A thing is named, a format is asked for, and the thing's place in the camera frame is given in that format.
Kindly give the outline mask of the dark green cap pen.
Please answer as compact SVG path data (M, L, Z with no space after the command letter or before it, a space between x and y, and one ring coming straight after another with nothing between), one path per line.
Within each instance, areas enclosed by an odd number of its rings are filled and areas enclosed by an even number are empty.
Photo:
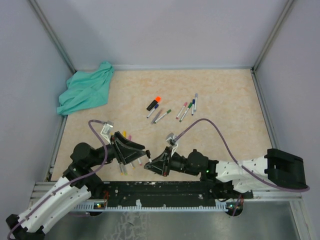
M154 124L158 123L161 119L163 119L165 116L167 116L172 110L169 109L167 110L163 115L161 115L160 117L158 117L155 121Z

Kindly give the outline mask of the black orange highlighter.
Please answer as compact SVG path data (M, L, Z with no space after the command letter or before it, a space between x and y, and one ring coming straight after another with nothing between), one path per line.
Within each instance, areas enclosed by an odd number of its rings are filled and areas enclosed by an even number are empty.
M156 106L156 104L158 104L160 101L161 101L161 97L160 97L160 96L157 96L157 97L148 105L148 107L146 108L146 110L147 110L147 111L151 111L151 110Z

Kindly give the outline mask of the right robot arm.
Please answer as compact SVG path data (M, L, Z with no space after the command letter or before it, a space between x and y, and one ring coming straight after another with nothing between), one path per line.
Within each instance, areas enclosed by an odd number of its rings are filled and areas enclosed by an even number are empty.
M175 171L199 176L203 182L224 184L223 192L229 198L268 187L294 193L310 189L306 183L303 159L276 148L268 149L266 155L258 158L219 161L210 160L196 149L184 157L166 147L144 168L163 177Z

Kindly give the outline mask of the light green cap pen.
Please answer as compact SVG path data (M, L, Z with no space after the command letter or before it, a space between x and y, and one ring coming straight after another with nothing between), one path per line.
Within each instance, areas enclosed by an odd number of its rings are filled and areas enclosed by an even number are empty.
M127 176L128 172L127 172L126 166L122 165L122 168L123 168L124 175Z

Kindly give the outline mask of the purple cap pen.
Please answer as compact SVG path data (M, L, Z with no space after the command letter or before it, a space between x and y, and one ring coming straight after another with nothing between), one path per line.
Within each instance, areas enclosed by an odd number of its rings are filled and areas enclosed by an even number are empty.
M155 117L153 118L153 120L151 121L151 124L153 125L155 123L155 121L159 118L160 114L162 113L163 109L161 108L159 110L159 112L155 115Z

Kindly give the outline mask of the small black marker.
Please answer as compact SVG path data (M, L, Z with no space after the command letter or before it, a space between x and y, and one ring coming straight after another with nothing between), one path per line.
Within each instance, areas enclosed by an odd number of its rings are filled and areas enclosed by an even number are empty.
M151 162L152 162L152 159L151 159L151 153L150 153L150 151L149 151L149 150L146 150L145 152L146 152L146 156L147 156L147 158L148 158L148 161L151 163Z

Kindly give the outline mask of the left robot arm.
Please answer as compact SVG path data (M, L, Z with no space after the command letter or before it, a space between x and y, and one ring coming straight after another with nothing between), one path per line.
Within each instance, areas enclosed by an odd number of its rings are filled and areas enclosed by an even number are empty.
M109 144L93 148L85 142L77 144L71 154L72 163L54 186L34 205L21 214L11 214L6 223L9 240L42 240L52 227L78 204L103 195L104 182L92 170L100 170L113 160L126 165L146 155L145 146L116 132Z

